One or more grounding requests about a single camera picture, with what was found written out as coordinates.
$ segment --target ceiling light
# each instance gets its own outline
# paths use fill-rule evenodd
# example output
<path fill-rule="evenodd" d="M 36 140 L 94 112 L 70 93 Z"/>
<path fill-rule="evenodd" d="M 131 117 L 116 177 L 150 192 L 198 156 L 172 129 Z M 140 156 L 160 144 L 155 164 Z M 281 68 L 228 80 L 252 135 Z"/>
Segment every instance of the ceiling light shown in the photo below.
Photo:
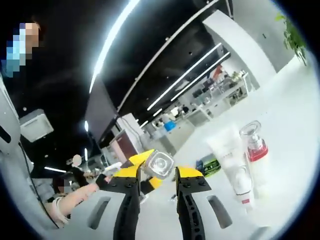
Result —
<path fill-rule="evenodd" d="M 214 48 L 212 48 L 210 51 L 208 51 L 202 58 L 200 58 L 192 67 L 190 67 L 181 77 L 179 77 L 170 87 L 167 88 L 146 110 L 149 111 L 153 108 L 154 105 L 159 102 L 164 95 L 166 95 L 175 85 L 177 85 L 188 73 L 192 71 L 199 63 L 201 63 L 206 57 L 208 57 L 211 53 L 214 52 L 219 46 L 221 45 L 221 42 L 218 43 Z"/>
<path fill-rule="evenodd" d="M 88 150 L 86 148 L 84 148 L 84 159 L 88 162 Z"/>
<path fill-rule="evenodd" d="M 212 64 L 210 67 L 208 67 L 203 73 L 201 73 L 196 79 L 194 79 L 192 82 L 190 82 L 184 89 L 182 89 L 177 95 L 175 95 L 172 99 L 175 100 L 177 97 L 179 97 L 181 94 L 183 94 L 190 86 L 192 86 L 195 82 L 197 82 L 200 78 L 202 78 L 207 72 L 209 72 L 212 68 L 214 68 L 220 61 L 225 59 L 230 52 L 227 52 L 225 55 L 223 55 L 221 58 L 219 58 L 218 61 L 216 61 L 214 64 Z"/>
<path fill-rule="evenodd" d="M 156 112 L 153 114 L 153 116 L 154 116 L 154 117 L 157 116 L 161 111 L 162 111 L 162 108 L 160 108 L 158 111 L 156 111 Z"/>
<path fill-rule="evenodd" d="M 66 173 L 65 170 L 55 169 L 55 168 L 48 167 L 48 166 L 45 166 L 44 169 L 48 169 L 48 170 L 56 171 L 56 172 L 60 172 L 60 173 Z"/>
<path fill-rule="evenodd" d="M 87 121 L 84 121 L 84 129 L 88 132 L 89 131 L 89 125 Z"/>
<path fill-rule="evenodd" d="M 106 59 L 107 53 L 108 53 L 113 41 L 115 40 L 121 26 L 124 24 L 125 20 L 129 16 L 129 14 L 132 12 L 132 10 L 135 8 L 135 6 L 139 3 L 139 1 L 140 0 L 131 0 L 128 3 L 128 5 L 123 9 L 122 13 L 119 15 L 119 17 L 115 21 L 114 25 L 112 26 L 112 28 L 111 28 L 111 30 L 110 30 L 110 32 L 104 42 L 104 45 L 103 45 L 103 48 L 100 52 L 98 60 L 95 64 L 93 76 L 92 76 L 91 83 L 90 83 L 89 94 L 92 91 L 96 77 L 100 73 L 102 66 L 104 65 L 104 61 Z"/>
<path fill-rule="evenodd" d="M 144 123 L 141 124 L 140 128 L 143 128 L 149 121 L 145 121 Z"/>

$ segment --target white pillar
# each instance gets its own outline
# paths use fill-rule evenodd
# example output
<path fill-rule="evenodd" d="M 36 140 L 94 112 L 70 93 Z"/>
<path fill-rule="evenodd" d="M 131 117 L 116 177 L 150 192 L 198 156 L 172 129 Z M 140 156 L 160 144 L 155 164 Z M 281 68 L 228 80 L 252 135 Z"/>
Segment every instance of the white pillar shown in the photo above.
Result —
<path fill-rule="evenodd" d="M 216 10 L 203 21 L 215 42 L 221 42 L 250 74 L 252 85 L 258 89 L 275 74 L 275 68 L 253 38 L 235 21 Z"/>

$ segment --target black ceiling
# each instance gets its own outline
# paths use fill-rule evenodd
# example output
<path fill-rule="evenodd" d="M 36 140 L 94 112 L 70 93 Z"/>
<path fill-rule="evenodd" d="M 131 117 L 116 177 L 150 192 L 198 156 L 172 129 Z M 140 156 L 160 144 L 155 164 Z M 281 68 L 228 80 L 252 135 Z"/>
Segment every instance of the black ceiling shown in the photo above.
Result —
<path fill-rule="evenodd" d="M 51 171 L 43 170 L 43 166 L 67 170 L 67 159 L 75 154 L 83 155 L 84 147 L 90 148 L 84 115 L 93 69 L 110 28 L 128 0 L 44 2 L 29 4 L 24 8 L 26 12 L 10 16 L 15 24 L 8 25 L 5 39 L 1 39 L 1 53 L 3 56 L 5 42 L 12 40 L 18 23 L 33 15 L 41 26 L 41 47 L 33 50 L 32 59 L 13 78 L 5 77 L 4 83 L 20 117 L 43 109 L 54 128 L 53 133 L 34 143 L 22 139 L 39 174 L 48 176 Z M 115 107 L 166 38 L 206 2 L 141 0 L 138 3 L 116 36 L 99 75 Z M 215 45 L 202 24 L 214 8 L 227 13 L 226 2 L 221 0 L 188 25 L 141 78 L 122 107 L 121 115 L 133 113 L 142 123 L 170 103 L 174 92 L 147 111 L 166 88 Z M 217 54 L 211 54 L 186 79 L 194 79 L 217 59 Z"/>

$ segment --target desk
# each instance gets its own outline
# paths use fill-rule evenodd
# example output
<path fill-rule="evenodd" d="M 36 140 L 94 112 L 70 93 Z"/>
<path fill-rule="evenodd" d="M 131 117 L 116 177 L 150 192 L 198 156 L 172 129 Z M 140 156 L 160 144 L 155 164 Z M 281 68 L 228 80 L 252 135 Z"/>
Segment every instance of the desk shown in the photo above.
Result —
<path fill-rule="evenodd" d="M 219 117 L 196 128 L 175 154 L 176 165 L 194 167 L 196 160 L 210 154 L 206 138 L 221 127 L 233 123 L 240 128 L 253 120 L 260 121 L 261 136 L 269 146 L 270 195 L 268 199 L 257 200 L 255 210 L 246 218 L 255 225 L 270 226 L 271 235 L 281 229 L 284 231 L 287 223 L 290 224 L 303 207 L 304 199 L 309 197 L 310 186 L 318 174 L 319 103 L 319 86 L 313 70 L 294 57 L 268 84 Z M 144 231 L 142 235 L 143 225 L 140 224 L 146 224 L 150 216 L 141 214 L 138 239 L 182 239 L 175 205 L 171 203 L 171 206 L 168 201 L 168 196 L 175 191 L 175 183 L 170 182 L 171 179 L 166 179 L 159 190 L 151 192 L 141 206 L 141 213 L 150 212 L 151 206 L 155 206 L 152 219 L 156 220 L 159 215 L 161 222 L 154 222 L 158 228 L 150 228 L 152 233 Z M 223 170 L 208 177 L 207 181 L 216 196 L 224 200 L 222 203 L 228 212 L 239 211 L 233 207 L 235 194 Z M 223 234 L 216 238 L 226 239 Z"/>

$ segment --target white desk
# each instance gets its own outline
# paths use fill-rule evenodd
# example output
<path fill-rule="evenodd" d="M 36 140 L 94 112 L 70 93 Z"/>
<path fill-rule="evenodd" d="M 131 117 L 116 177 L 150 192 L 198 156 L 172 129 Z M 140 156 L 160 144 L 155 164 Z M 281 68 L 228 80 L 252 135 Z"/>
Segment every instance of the white desk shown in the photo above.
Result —
<path fill-rule="evenodd" d="M 319 103 L 319 86 L 313 70 L 294 58 L 263 88 L 198 127 L 174 156 L 176 164 L 194 167 L 196 160 L 211 152 L 205 141 L 219 128 L 231 123 L 240 128 L 253 120 L 260 121 L 260 134 L 269 146 L 271 191 L 269 198 L 258 200 L 256 209 L 246 217 L 258 226 L 270 226 L 271 232 L 277 233 L 299 213 L 305 197 L 310 194 L 313 178 L 318 174 Z M 175 183 L 170 180 L 168 178 L 162 187 L 151 192 L 141 206 L 138 239 L 151 236 L 153 239 L 182 239 L 176 206 L 168 202 L 168 197 L 175 192 Z M 227 211 L 238 211 L 229 207 L 235 201 L 235 194 L 222 170 L 207 181 L 217 196 L 223 195 Z M 150 220 L 151 211 L 157 227 L 145 231 L 143 225 Z"/>

